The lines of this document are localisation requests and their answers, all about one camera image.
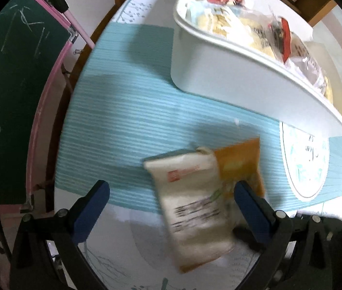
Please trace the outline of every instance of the pink pole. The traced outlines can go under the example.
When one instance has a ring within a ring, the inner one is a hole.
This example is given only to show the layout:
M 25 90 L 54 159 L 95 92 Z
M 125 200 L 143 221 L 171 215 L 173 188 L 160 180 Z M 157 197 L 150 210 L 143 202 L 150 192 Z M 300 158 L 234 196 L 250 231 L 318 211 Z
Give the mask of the pink pole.
M 74 18 L 73 14 L 67 10 L 63 12 L 65 17 L 68 19 L 68 21 L 74 26 L 75 29 L 79 32 L 81 37 L 85 40 L 85 42 L 88 44 L 88 46 L 93 49 L 94 48 L 94 42 L 91 40 L 91 38 L 88 36 L 88 34 L 83 30 L 79 22 Z

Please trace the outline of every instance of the blue fabric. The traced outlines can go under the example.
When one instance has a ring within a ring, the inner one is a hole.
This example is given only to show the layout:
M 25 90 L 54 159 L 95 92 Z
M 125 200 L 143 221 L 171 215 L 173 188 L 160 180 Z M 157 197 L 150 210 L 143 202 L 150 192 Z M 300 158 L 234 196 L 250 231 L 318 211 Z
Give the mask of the blue fabric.
M 342 195 L 342 137 L 330 138 L 325 184 L 311 202 L 292 193 L 279 122 L 176 88 L 170 77 L 173 29 L 110 23 L 75 88 L 65 119 L 56 187 L 85 195 L 104 179 L 109 203 L 158 213 L 143 159 L 198 146 L 218 148 L 260 136 L 260 167 L 273 209 L 294 210 Z

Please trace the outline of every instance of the storage container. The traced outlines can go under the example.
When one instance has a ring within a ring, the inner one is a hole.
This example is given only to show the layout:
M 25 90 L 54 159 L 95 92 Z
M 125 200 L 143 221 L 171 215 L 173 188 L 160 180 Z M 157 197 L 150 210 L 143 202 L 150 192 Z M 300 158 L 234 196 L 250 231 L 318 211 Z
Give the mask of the storage container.
M 177 0 L 171 78 L 183 91 L 224 101 L 280 120 L 314 136 L 342 136 L 342 82 L 326 51 L 315 58 L 331 81 L 334 104 L 281 63 L 250 47 L 206 33 L 186 17 L 187 3 Z M 280 0 L 253 0 L 253 9 L 287 19 L 303 41 L 312 27 Z

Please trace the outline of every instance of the table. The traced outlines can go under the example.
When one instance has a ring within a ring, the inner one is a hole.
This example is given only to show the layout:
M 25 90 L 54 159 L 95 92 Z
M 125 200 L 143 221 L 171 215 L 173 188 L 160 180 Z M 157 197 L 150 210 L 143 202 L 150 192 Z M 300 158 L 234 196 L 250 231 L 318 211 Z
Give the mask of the table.
M 323 188 L 310 202 L 290 189 L 280 123 L 178 90 L 170 78 L 175 0 L 127 0 L 92 51 L 75 88 L 56 169 L 55 209 L 70 208 L 98 179 L 110 200 L 85 245 L 109 289 L 234 289 L 258 258 L 238 242 L 187 274 L 174 267 L 145 158 L 260 136 L 267 200 L 287 211 L 342 194 L 342 137 L 329 139 Z

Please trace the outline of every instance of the green chalkboard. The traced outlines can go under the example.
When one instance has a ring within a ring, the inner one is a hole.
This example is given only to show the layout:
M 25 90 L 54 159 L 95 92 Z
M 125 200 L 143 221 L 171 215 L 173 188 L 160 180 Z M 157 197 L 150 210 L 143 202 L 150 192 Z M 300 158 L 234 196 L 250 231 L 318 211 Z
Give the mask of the green chalkboard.
M 0 12 L 0 204 L 26 201 L 30 132 L 49 73 L 70 33 L 36 0 Z

